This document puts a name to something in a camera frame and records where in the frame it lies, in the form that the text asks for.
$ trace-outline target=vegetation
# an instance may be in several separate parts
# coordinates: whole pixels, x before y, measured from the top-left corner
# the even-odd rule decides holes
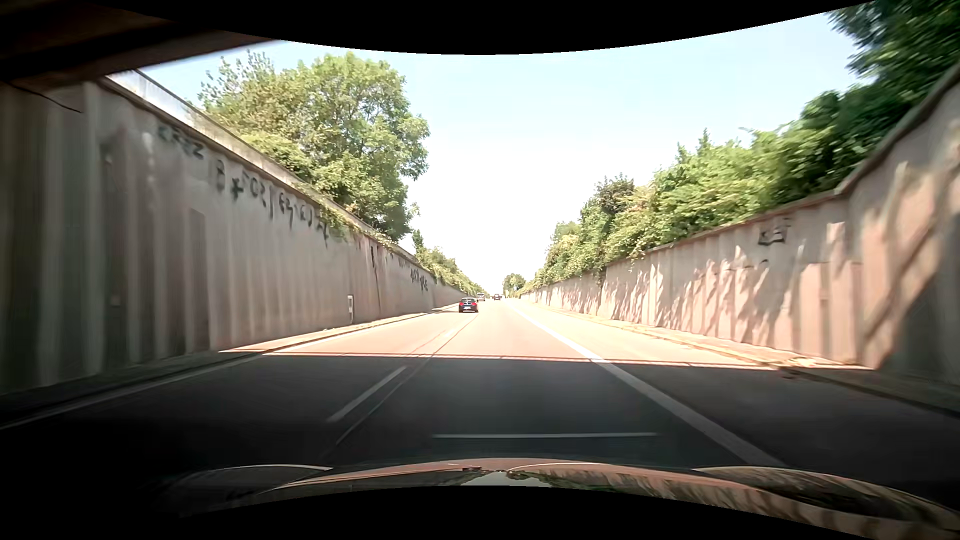
[[[516,296],[517,292],[523,288],[527,281],[519,274],[510,274],[503,279],[503,294],[507,297]]]
[[[464,274],[463,270],[457,266],[455,258],[447,257],[440,248],[428,249],[423,243],[423,235],[420,231],[414,231],[413,240],[414,247],[417,248],[417,261],[424,270],[432,273],[438,282],[462,290],[470,296],[478,292],[487,293],[483,287]]]
[[[604,179],[577,221],[557,224],[520,292],[587,272],[602,279],[614,260],[836,187],[960,61],[960,0],[875,0],[830,17],[859,45],[849,68],[863,83],[820,94],[779,129],[747,130],[747,144],[704,131],[644,185]]]
[[[249,53],[207,76],[207,114],[393,242],[410,232],[403,180],[426,171],[430,132],[389,64],[347,53],[277,71]]]

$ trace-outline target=curb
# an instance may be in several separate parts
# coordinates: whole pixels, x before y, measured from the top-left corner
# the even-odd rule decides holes
[[[341,327],[341,328],[349,328],[349,330],[335,331],[335,329],[332,329],[334,331],[326,335],[319,336],[319,337],[315,336],[315,337],[310,337],[309,339],[303,339],[302,341],[286,343],[282,346],[274,347],[273,349],[265,349],[262,351],[238,352],[228,357],[212,359],[212,361],[209,361],[206,363],[201,362],[198,359],[197,361],[200,363],[197,363],[194,365],[185,365],[181,369],[169,369],[167,371],[163,371],[162,373],[146,374],[145,377],[138,378],[138,379],[117,381],[113,383],[105,383],[100,387],[97,387],[95,389],[88,390],[85,392],[79,392],[78,394],[67,397],[65,399],[51,400],[48,403],[44,403],[42,405],[24,407],[22,414],[13,413],[11,414],[11,416],[16,416],[15,418],[8,419],[0,423],[0,430],[6,430],[8,428],[13,428],[13,427],[27,424],[36,420],[41,420],[43,418],[56,416],[58,414],[62,414],[63,412],[67,412],[69,410],[81,408],[85,405],[93,405],[94,403],[98,403],[99,401],[112,399],[112,397],[109,395],[111,393],[117,393],[117,392],[122,392],[124,390],[128,390],[123,395],[132,394],[137,391],[140,391],[138,390],[138,388],[146,390],[152,386],[157,385],[158,383],[162,383],[164,380],[186,378],[185,376],[189,376],[193,372],[201,372],[204,370],[212,371],[212,369],[217,369],[218,367],[220,368],[229,367],[224,364],[247,362],[247,361],[253,360],[256,356],[264,355],[267,353],[274,353],[277,351],[282,351],[284,349],[288,349],[290,347],[296,347],[304,343],[310,343],[312,341],[320,341],[322,339],[327,339],[328,337],[346,335],[346,334],[363,331],[371,328],[387,326],[393,323],[399,323],[403,321],[408,321],[410,319],[416,319],[418,317],[422,317],[425,315],[433,315],[435,313],[443,312],[444,310],[452,306],[455,306],[455,305],[450,304],[447,306],[435,307],[429,312],[410,313],[409,316],[398,315],[397,318],[392,318],[392,320],[386,321],[386,322],[371,321],[370,323],[361,323],[360,325],[356,325],[353,327]],[[206,353],[201,353],[199,355],[204,355],[204,354],[217,354],[217,352],[206,352]],[[174,361],[174,360],[175,358],[168,358],[166,361]]]
[[[563,314],[563,315],[566,315],[566,316],[569,316],[569,317],[573,317],[573,318],[576,318],[576,319],[580,319],[580,320],[584,320],[584,321],[589,321],[589,322],[591,322],[591,323],[597,323],[597,324],[600,324],[600,325],[603,325],[603,326],[606,326],[606,327],[616,328],[616,329],[623,330],[623,331],[631,331],[631,332],[633,332],[633,333],[639,333],[639,334],[641,334],[641,335],[646,335],[646,336],[648,336],[648,337],[653,337],[653,338],[656,338],[656,339],[662,339],[662,340],[664,340],[664,341],[670,341],[670,342],[672,342],[672,343],[677,343],[677,344],[679,344],[679,345],[685,345],[686,347],[690,347],[690,348],[693,348],[693,349],[699,349],[699,350],[701,350],[701,351],[708,351],[708,352],[711,352],[711,353],[716,353],[716,354],[718,354],[718,355],[723,355],[723,356],[728,356],[728,357],[732,357],[732,358],[736,358],[736,359],[740,359],[740,360],[749,361],[749,362],[752,362],[752,363],[754,363],[754,364],[758,364],[758,365],[763,365],[763,366],[775,368],[775,369],[777,369],[777,370],[779,370],[779,371],[782,371],[782,372],[784,372],[784,373],[789,373],[789,374],[791,374],[791,375],[795,375],[795,376],[799,376],[799,377],[804,377],[804,378],[807,378],[807,379],[810,379],[810,380],[816,380],[816,381],[819,381],[819,382],[831,382],[831,383],[833,383],[833,384],[838,384],[838,385],[841,385],[841,386],[845,386],[845,387],[848,387],[848,388],[851,388],[851,389],[853,389],[853,390],[857,390],[857,391],[860,391],[860,392],[864,392],[864,393],[868,393],[868,394],[873,394],[873,395],[875,395],[875,396],[879,396],[879,397],[882,397],[882,398],[888,398],[888,399],[898,400],[898,401],[901,401],[901,402],[909,403],[909,404],[911,404],[911,405],[915,405],[915,406],[919,406],[919,407],[926,408],[926,409],[929,409],[929,410],[933,410],[933,411],[939,412],[939,413],[941,413],[941,414],[946,414],[946,415],[949,415],[949,416],[952,416],[952,417],[958,417],[958,418],[960,418],[960,410],[958,410],[958,409],[956,409],[956,408],[951,408],[951,407],[949,407],[949,406],[942,406],[942,405],[937,405],[937,404],[930,403],[930,402],[925,402],[925,401],[923,401],[923,400],[919,400],[919,399],[917,399],[917,398],[914,398],[914,397],[912,397],[912,396],[910,396],[910,395],[903,394],[903,393],[899,393],[899,392],[896,392],[895,390],[890,390],[890,389],[887,389],[887,388],[878,387],[877,385],[874,385],[874,384],[869,384],[869,383],[863,384],[863,383],[854,382],[854,381],[852,381],[852,380],[839,380],[839,379],[835,379],[835,378],[833,378],[833,377],[827,376],[827,375],[825,375],[825,374],[811,373],[811,372],[810,372],[810,369],[816,369],[816,368],[809,368],[809,367],[803,367],[803,366],[783,365],[783,364],[782,364],[782,360],[766,360],[766,359],[758,358],[758,357],[756,357],[756,356],[744,355],[744,354],[737,353],[737,352],[734,352],[734,351],[729,351],[729,350],[727,350],[727,349],[723,349],[723,348],[720,348],[720,347],[713,347],[713,346],[706,345],[706,344],[703,344],[703,343],[698,343],[698,342],[695,342],[695,341],[687,341],[687,340],[685,340],[685,339],[680,339],[680,338],[677,338],[677,337],[665,336],[665,335],[658,334],[658,333],[655,333],[655,332],[644,331],[644,330],[638,329],[638,328],[629,328],[629,327],[624,327],[624,326],[612,325],[612,324],[609,324],[609,323],[607,323],[606,321],[603,321],[603,320],[595,320],[595,319],[592,319],[592,318],[587,318],[587,317],[584,316],[584,315],[585,315],[584,313],[577,313],[577,312],[573,312],[573,311],[560,310],[560,309],[556,309],[556,308],[554,308],[554,307],[546,307],[546,306],[543,306],[543,305],[540,305],[540,304],[536,304],[536,303],[533,303],[533,302],[529,302],[529,301],[527,301],[527,304],[530,304],[530,305],[533,305],[533,306],[537,306],[537,307],[539,307],[539,308],[541,308],[541,309],[546,309],[546,310],[548,310],[548,311],[553,311],[553,312],[555,312],[555,313],[560,313],[560,314]]]

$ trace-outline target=vehicle rear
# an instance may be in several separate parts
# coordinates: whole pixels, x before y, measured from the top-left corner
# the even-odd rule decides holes
[[[460,299],[460,312],[464,311],[480,311],[477,307],[477,299],[475,298],[462,298]]]

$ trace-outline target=sidewalk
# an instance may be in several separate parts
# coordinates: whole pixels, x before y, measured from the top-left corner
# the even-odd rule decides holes
[[[827,358],[801,356],[791,351],[780,351],[768,347],[738,343],[729,339],[648,327],[627,321],[614,321],[532,302],[528,302],[528,304],[597,324],[619,328],[623,331],[641,333],[694,349],[776,367],[791,375],[843,384],[860,391],[933,408],[951,416],[960,416],[960,386],[891,375],[861,365],[845,364]]]
[[[77,402],[88,400],[107,392],[128,388],[136,384],[147,384],[177,375],[204,369],[226,362],[269,353],[300,343],[306,343],[333,335],[361,331],[367,328],[388,325],[407,319],[422,317],[450,306],[436,307],[430,311],[408,313],[388,319],[379,319],[368,323],[356,324],[293,335],[263,343],[255,343],[225,351],[203,351],[194,355],[175,356],[154,362],[130,366],[112,372],[106,372],[83,379],[69,380],[52,386],[32,388],[20,392],[11,392],[0,396],[0,429],[24,418],[49,414],[51,409],[69,408]]]

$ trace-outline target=green tree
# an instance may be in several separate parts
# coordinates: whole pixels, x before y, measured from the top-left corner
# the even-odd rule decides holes
[[[831,17],[861,47],[850,69],[863,83],[816,96],[774,131],[744,130],[747,145],[704,131],[646,185],[605,179],[576,222],[557,224],[521,292],[837,186],[960,61],[960,0],[876,0]]]
[[[463,270],[457,266],[455,258],[447,257],[438,247],[427,248],[420,230],[413,231],[412,239],[414,247],[417,249],[417,261],[420,266],[433,274],[438,282],[462,290],[469,295],[487,292],[464,274]]]
[[[516,296],[517,292],[527,284],[527,281],[523,279],[523,276],[519,274],[508,274],[506,278],[503,279],[503,294],[507,296]]]
[[[205,111],[393,241],[416,212],[407,185],[427,169],[426,120],[384,61],[326,55],[277,71],[265,54],[207,74]]]

